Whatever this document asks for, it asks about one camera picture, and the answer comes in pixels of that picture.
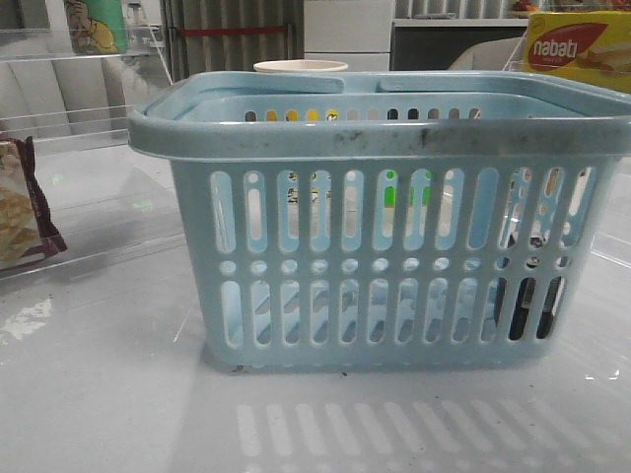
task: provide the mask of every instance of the basket rim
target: basket rim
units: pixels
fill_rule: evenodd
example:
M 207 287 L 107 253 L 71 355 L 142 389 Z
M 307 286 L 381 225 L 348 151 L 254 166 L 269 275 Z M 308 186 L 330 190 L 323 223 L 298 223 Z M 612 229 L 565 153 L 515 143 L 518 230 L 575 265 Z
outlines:
M 582 110 L 593 105 L 614 113 L 414 122 L 195 122 L 169 118 L 175 108 L 181 109 L 183 103 L 192 103 L 200 94 L 213 90 L 221 90 L 221 98 L 225 99 L 251 96 L 257 92 L 266 95 L 287 92 L 343 95 L 358 91 L 367 94 L 420 93 L 419 89 L 432 93 L 508 93 L 554 101 L 553 104 L 559 106 L 567 105 L 569 101 L 576 104 L 580 100 Z M 134 150 L 184 161 L 631 154 L 631 95 L 556 77 L 504 71 L 282 75 L 202 73 L 165 89 L 136 107 L 129 113 L 128 119 L 129 143 Z

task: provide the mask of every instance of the light blue plastic basket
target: light blue plastic basket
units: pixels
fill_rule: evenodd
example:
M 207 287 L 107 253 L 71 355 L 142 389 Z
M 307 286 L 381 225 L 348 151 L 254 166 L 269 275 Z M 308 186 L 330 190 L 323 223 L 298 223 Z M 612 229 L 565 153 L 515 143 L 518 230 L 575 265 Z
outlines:
M 129 133 L 172 160 L 219 359 L 479 363 L 555 338 L 629 115 L 518 73 L 207 73 Z

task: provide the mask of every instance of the yellow box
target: yellow box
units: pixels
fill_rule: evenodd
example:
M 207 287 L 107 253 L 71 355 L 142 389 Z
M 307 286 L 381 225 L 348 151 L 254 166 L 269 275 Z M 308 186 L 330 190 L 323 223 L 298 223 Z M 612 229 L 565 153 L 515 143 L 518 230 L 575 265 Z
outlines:
M 533 13 L 524 70 L 631 93 L 631 13 Z

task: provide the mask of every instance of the red strip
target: red strip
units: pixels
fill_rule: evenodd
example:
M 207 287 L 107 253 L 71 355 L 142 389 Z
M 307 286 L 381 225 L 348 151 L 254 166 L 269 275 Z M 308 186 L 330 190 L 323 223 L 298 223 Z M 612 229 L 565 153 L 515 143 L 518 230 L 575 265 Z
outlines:
M 252 28 L 217 28 L 211 30 L 187 30 L 184 28 L 177 29 L 181 36 L 235 36 L 238 34 L 269 34 L 284 33 L 287 25 L 278 25 L 273 27 L 252 27 Z

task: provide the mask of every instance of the wafer snack package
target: wafer snack package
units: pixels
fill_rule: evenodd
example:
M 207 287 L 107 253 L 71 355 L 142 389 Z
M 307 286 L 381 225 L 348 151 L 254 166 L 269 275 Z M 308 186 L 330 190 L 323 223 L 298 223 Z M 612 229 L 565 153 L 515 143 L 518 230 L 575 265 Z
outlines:
M 631 13 L 534 13 L 524 70 L 631 93 Z
M 65 249 L 35 180 L 33 140 L 0 141 L 0 271 Z

